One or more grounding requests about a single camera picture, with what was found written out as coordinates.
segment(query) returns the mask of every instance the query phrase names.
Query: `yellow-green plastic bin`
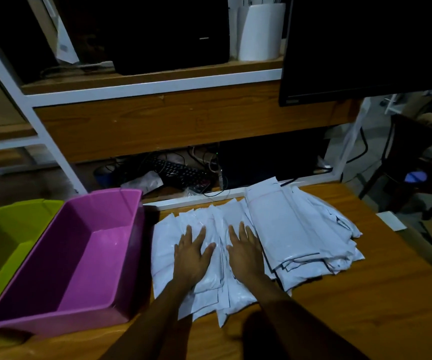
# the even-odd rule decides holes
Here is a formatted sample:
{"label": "yellow-green plastic bin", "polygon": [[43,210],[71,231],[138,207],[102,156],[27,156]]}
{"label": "yellow-green plastic bin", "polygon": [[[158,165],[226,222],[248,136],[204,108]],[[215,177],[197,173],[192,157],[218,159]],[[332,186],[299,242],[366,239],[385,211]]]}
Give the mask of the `yellow-green plastic bin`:
{"label": "yellow-green plastic bin", "polygon": [[0,207],[0,295],[63,203],[33,199]]}

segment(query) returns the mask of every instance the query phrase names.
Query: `plastic bin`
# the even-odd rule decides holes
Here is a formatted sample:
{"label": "plastic bin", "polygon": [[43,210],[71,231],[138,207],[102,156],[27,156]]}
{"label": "plastic bin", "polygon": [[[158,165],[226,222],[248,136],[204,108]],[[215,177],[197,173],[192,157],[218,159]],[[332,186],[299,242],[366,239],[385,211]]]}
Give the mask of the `plastic bin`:
{"label": "plastic bin", "polygon": [[0,295],[63,203],[33,199],[0,207]]}
{"label": "plastic bin", "polygon": [[0,328],[57,336],[129,320],[144,224],[141,191],[68,200],[0,297]]}

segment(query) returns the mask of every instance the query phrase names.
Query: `chair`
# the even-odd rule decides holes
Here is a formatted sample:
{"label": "chair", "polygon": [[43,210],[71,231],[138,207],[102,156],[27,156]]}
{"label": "chair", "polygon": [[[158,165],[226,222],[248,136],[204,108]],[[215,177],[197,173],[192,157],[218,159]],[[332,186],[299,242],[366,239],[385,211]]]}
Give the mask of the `chair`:
{"label": "chair", "polygon": [[[397,183],[397,187],[386,210],[396,213],[414,193],[432,194],[432,158],[423,158],[423,152],[432,146],[432,127],[403,115],[395,114],[391,116],[391,130],[394,131],[394,135],[389,154],[387,158],[382,159],[381,166],[366,183],[359,199],[362,199],[369,192],[382,175],[387,175]],[[406,175],[415,171],[425,172],[427,179],[417,183],[406,182]],[[432,207],[423,212],[422,218],[429,220],[431,217]]]}

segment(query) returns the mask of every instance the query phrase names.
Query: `computer monitor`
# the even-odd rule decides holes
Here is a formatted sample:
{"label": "computer monitor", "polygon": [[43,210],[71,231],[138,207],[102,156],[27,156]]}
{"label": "computer monitor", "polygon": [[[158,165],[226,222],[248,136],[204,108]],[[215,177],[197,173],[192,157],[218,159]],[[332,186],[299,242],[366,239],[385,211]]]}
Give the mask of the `computer monitor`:
{"label": "computer monitor", "polygon": [[432,1],[292,0],[279,105],[432,89]]}

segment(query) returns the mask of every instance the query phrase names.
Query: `stack of white packages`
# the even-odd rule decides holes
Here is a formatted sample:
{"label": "stack of white packages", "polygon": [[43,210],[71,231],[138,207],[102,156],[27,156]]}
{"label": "stack of white packages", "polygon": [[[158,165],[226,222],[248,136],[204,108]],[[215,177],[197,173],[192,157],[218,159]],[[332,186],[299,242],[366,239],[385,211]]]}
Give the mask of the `stack of white packages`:
{"label": "stack of white packages", "polygon": [[202,226],[206,238],[201,253],[216,243],[204,278],[184,299],[179,318],[192,314],[193,321],[216,311],[219,325],[228,315],[256,302],[256,298],[231,272],[226,245],[231,245],[228,226],[236,232],[243,221],[260,238],[265,254],[265,273],[276,276],[286,291],[309,278],[337,274],[355,260],[364,259],[352,237],[361,232],[326,202],[299,190],[280,187],[276,178],[246,189],[246,199],[169,215],[154,226],[151,274],[154,297],[173,277],[174,245],[192,228],[193,240]]}

